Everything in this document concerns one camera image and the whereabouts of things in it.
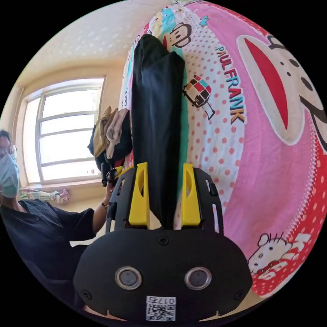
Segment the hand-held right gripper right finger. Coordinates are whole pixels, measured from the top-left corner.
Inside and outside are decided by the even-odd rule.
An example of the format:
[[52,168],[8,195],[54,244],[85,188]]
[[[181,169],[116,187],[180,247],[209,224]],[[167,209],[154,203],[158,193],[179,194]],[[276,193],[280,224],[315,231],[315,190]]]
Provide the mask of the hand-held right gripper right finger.
[[183,164],[181,227],[198,227],[201,223],[197,184],[192,164]]

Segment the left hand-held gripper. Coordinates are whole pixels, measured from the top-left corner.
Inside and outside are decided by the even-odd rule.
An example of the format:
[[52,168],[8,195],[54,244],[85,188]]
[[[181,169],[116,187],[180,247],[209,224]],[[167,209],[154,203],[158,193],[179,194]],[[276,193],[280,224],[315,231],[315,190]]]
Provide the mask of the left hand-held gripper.
[[134,166],[129,166],[127,168],[124,168],[123,166],[116,167],[112,170],[110,170],[106,175],[106,181],[107,183],[110,183],[112,186],[115,186],[119,177],[126,173],[128,170],[133,169]]

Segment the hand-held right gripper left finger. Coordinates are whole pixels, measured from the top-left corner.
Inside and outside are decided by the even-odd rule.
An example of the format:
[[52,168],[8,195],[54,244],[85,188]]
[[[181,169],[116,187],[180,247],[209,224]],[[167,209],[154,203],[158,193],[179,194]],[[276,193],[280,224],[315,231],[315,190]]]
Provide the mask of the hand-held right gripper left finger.
[[146,162],[139,163],[136,167],[128,222],[134,228],[150,227],[148,165]]

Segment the person's left hand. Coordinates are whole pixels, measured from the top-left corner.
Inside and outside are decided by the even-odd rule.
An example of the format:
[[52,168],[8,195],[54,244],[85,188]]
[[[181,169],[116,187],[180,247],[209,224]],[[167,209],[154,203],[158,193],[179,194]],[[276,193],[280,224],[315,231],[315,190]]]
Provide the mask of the person's left hand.
[[103,204],[105,206],[109,205],[110,203],[110,199],[111,199],[111,195],[113,193],[114,190],[114,186],[112,183],[107,182],[107,186],[106,186],[106,192],[105,192],[105,197],[103,199]]

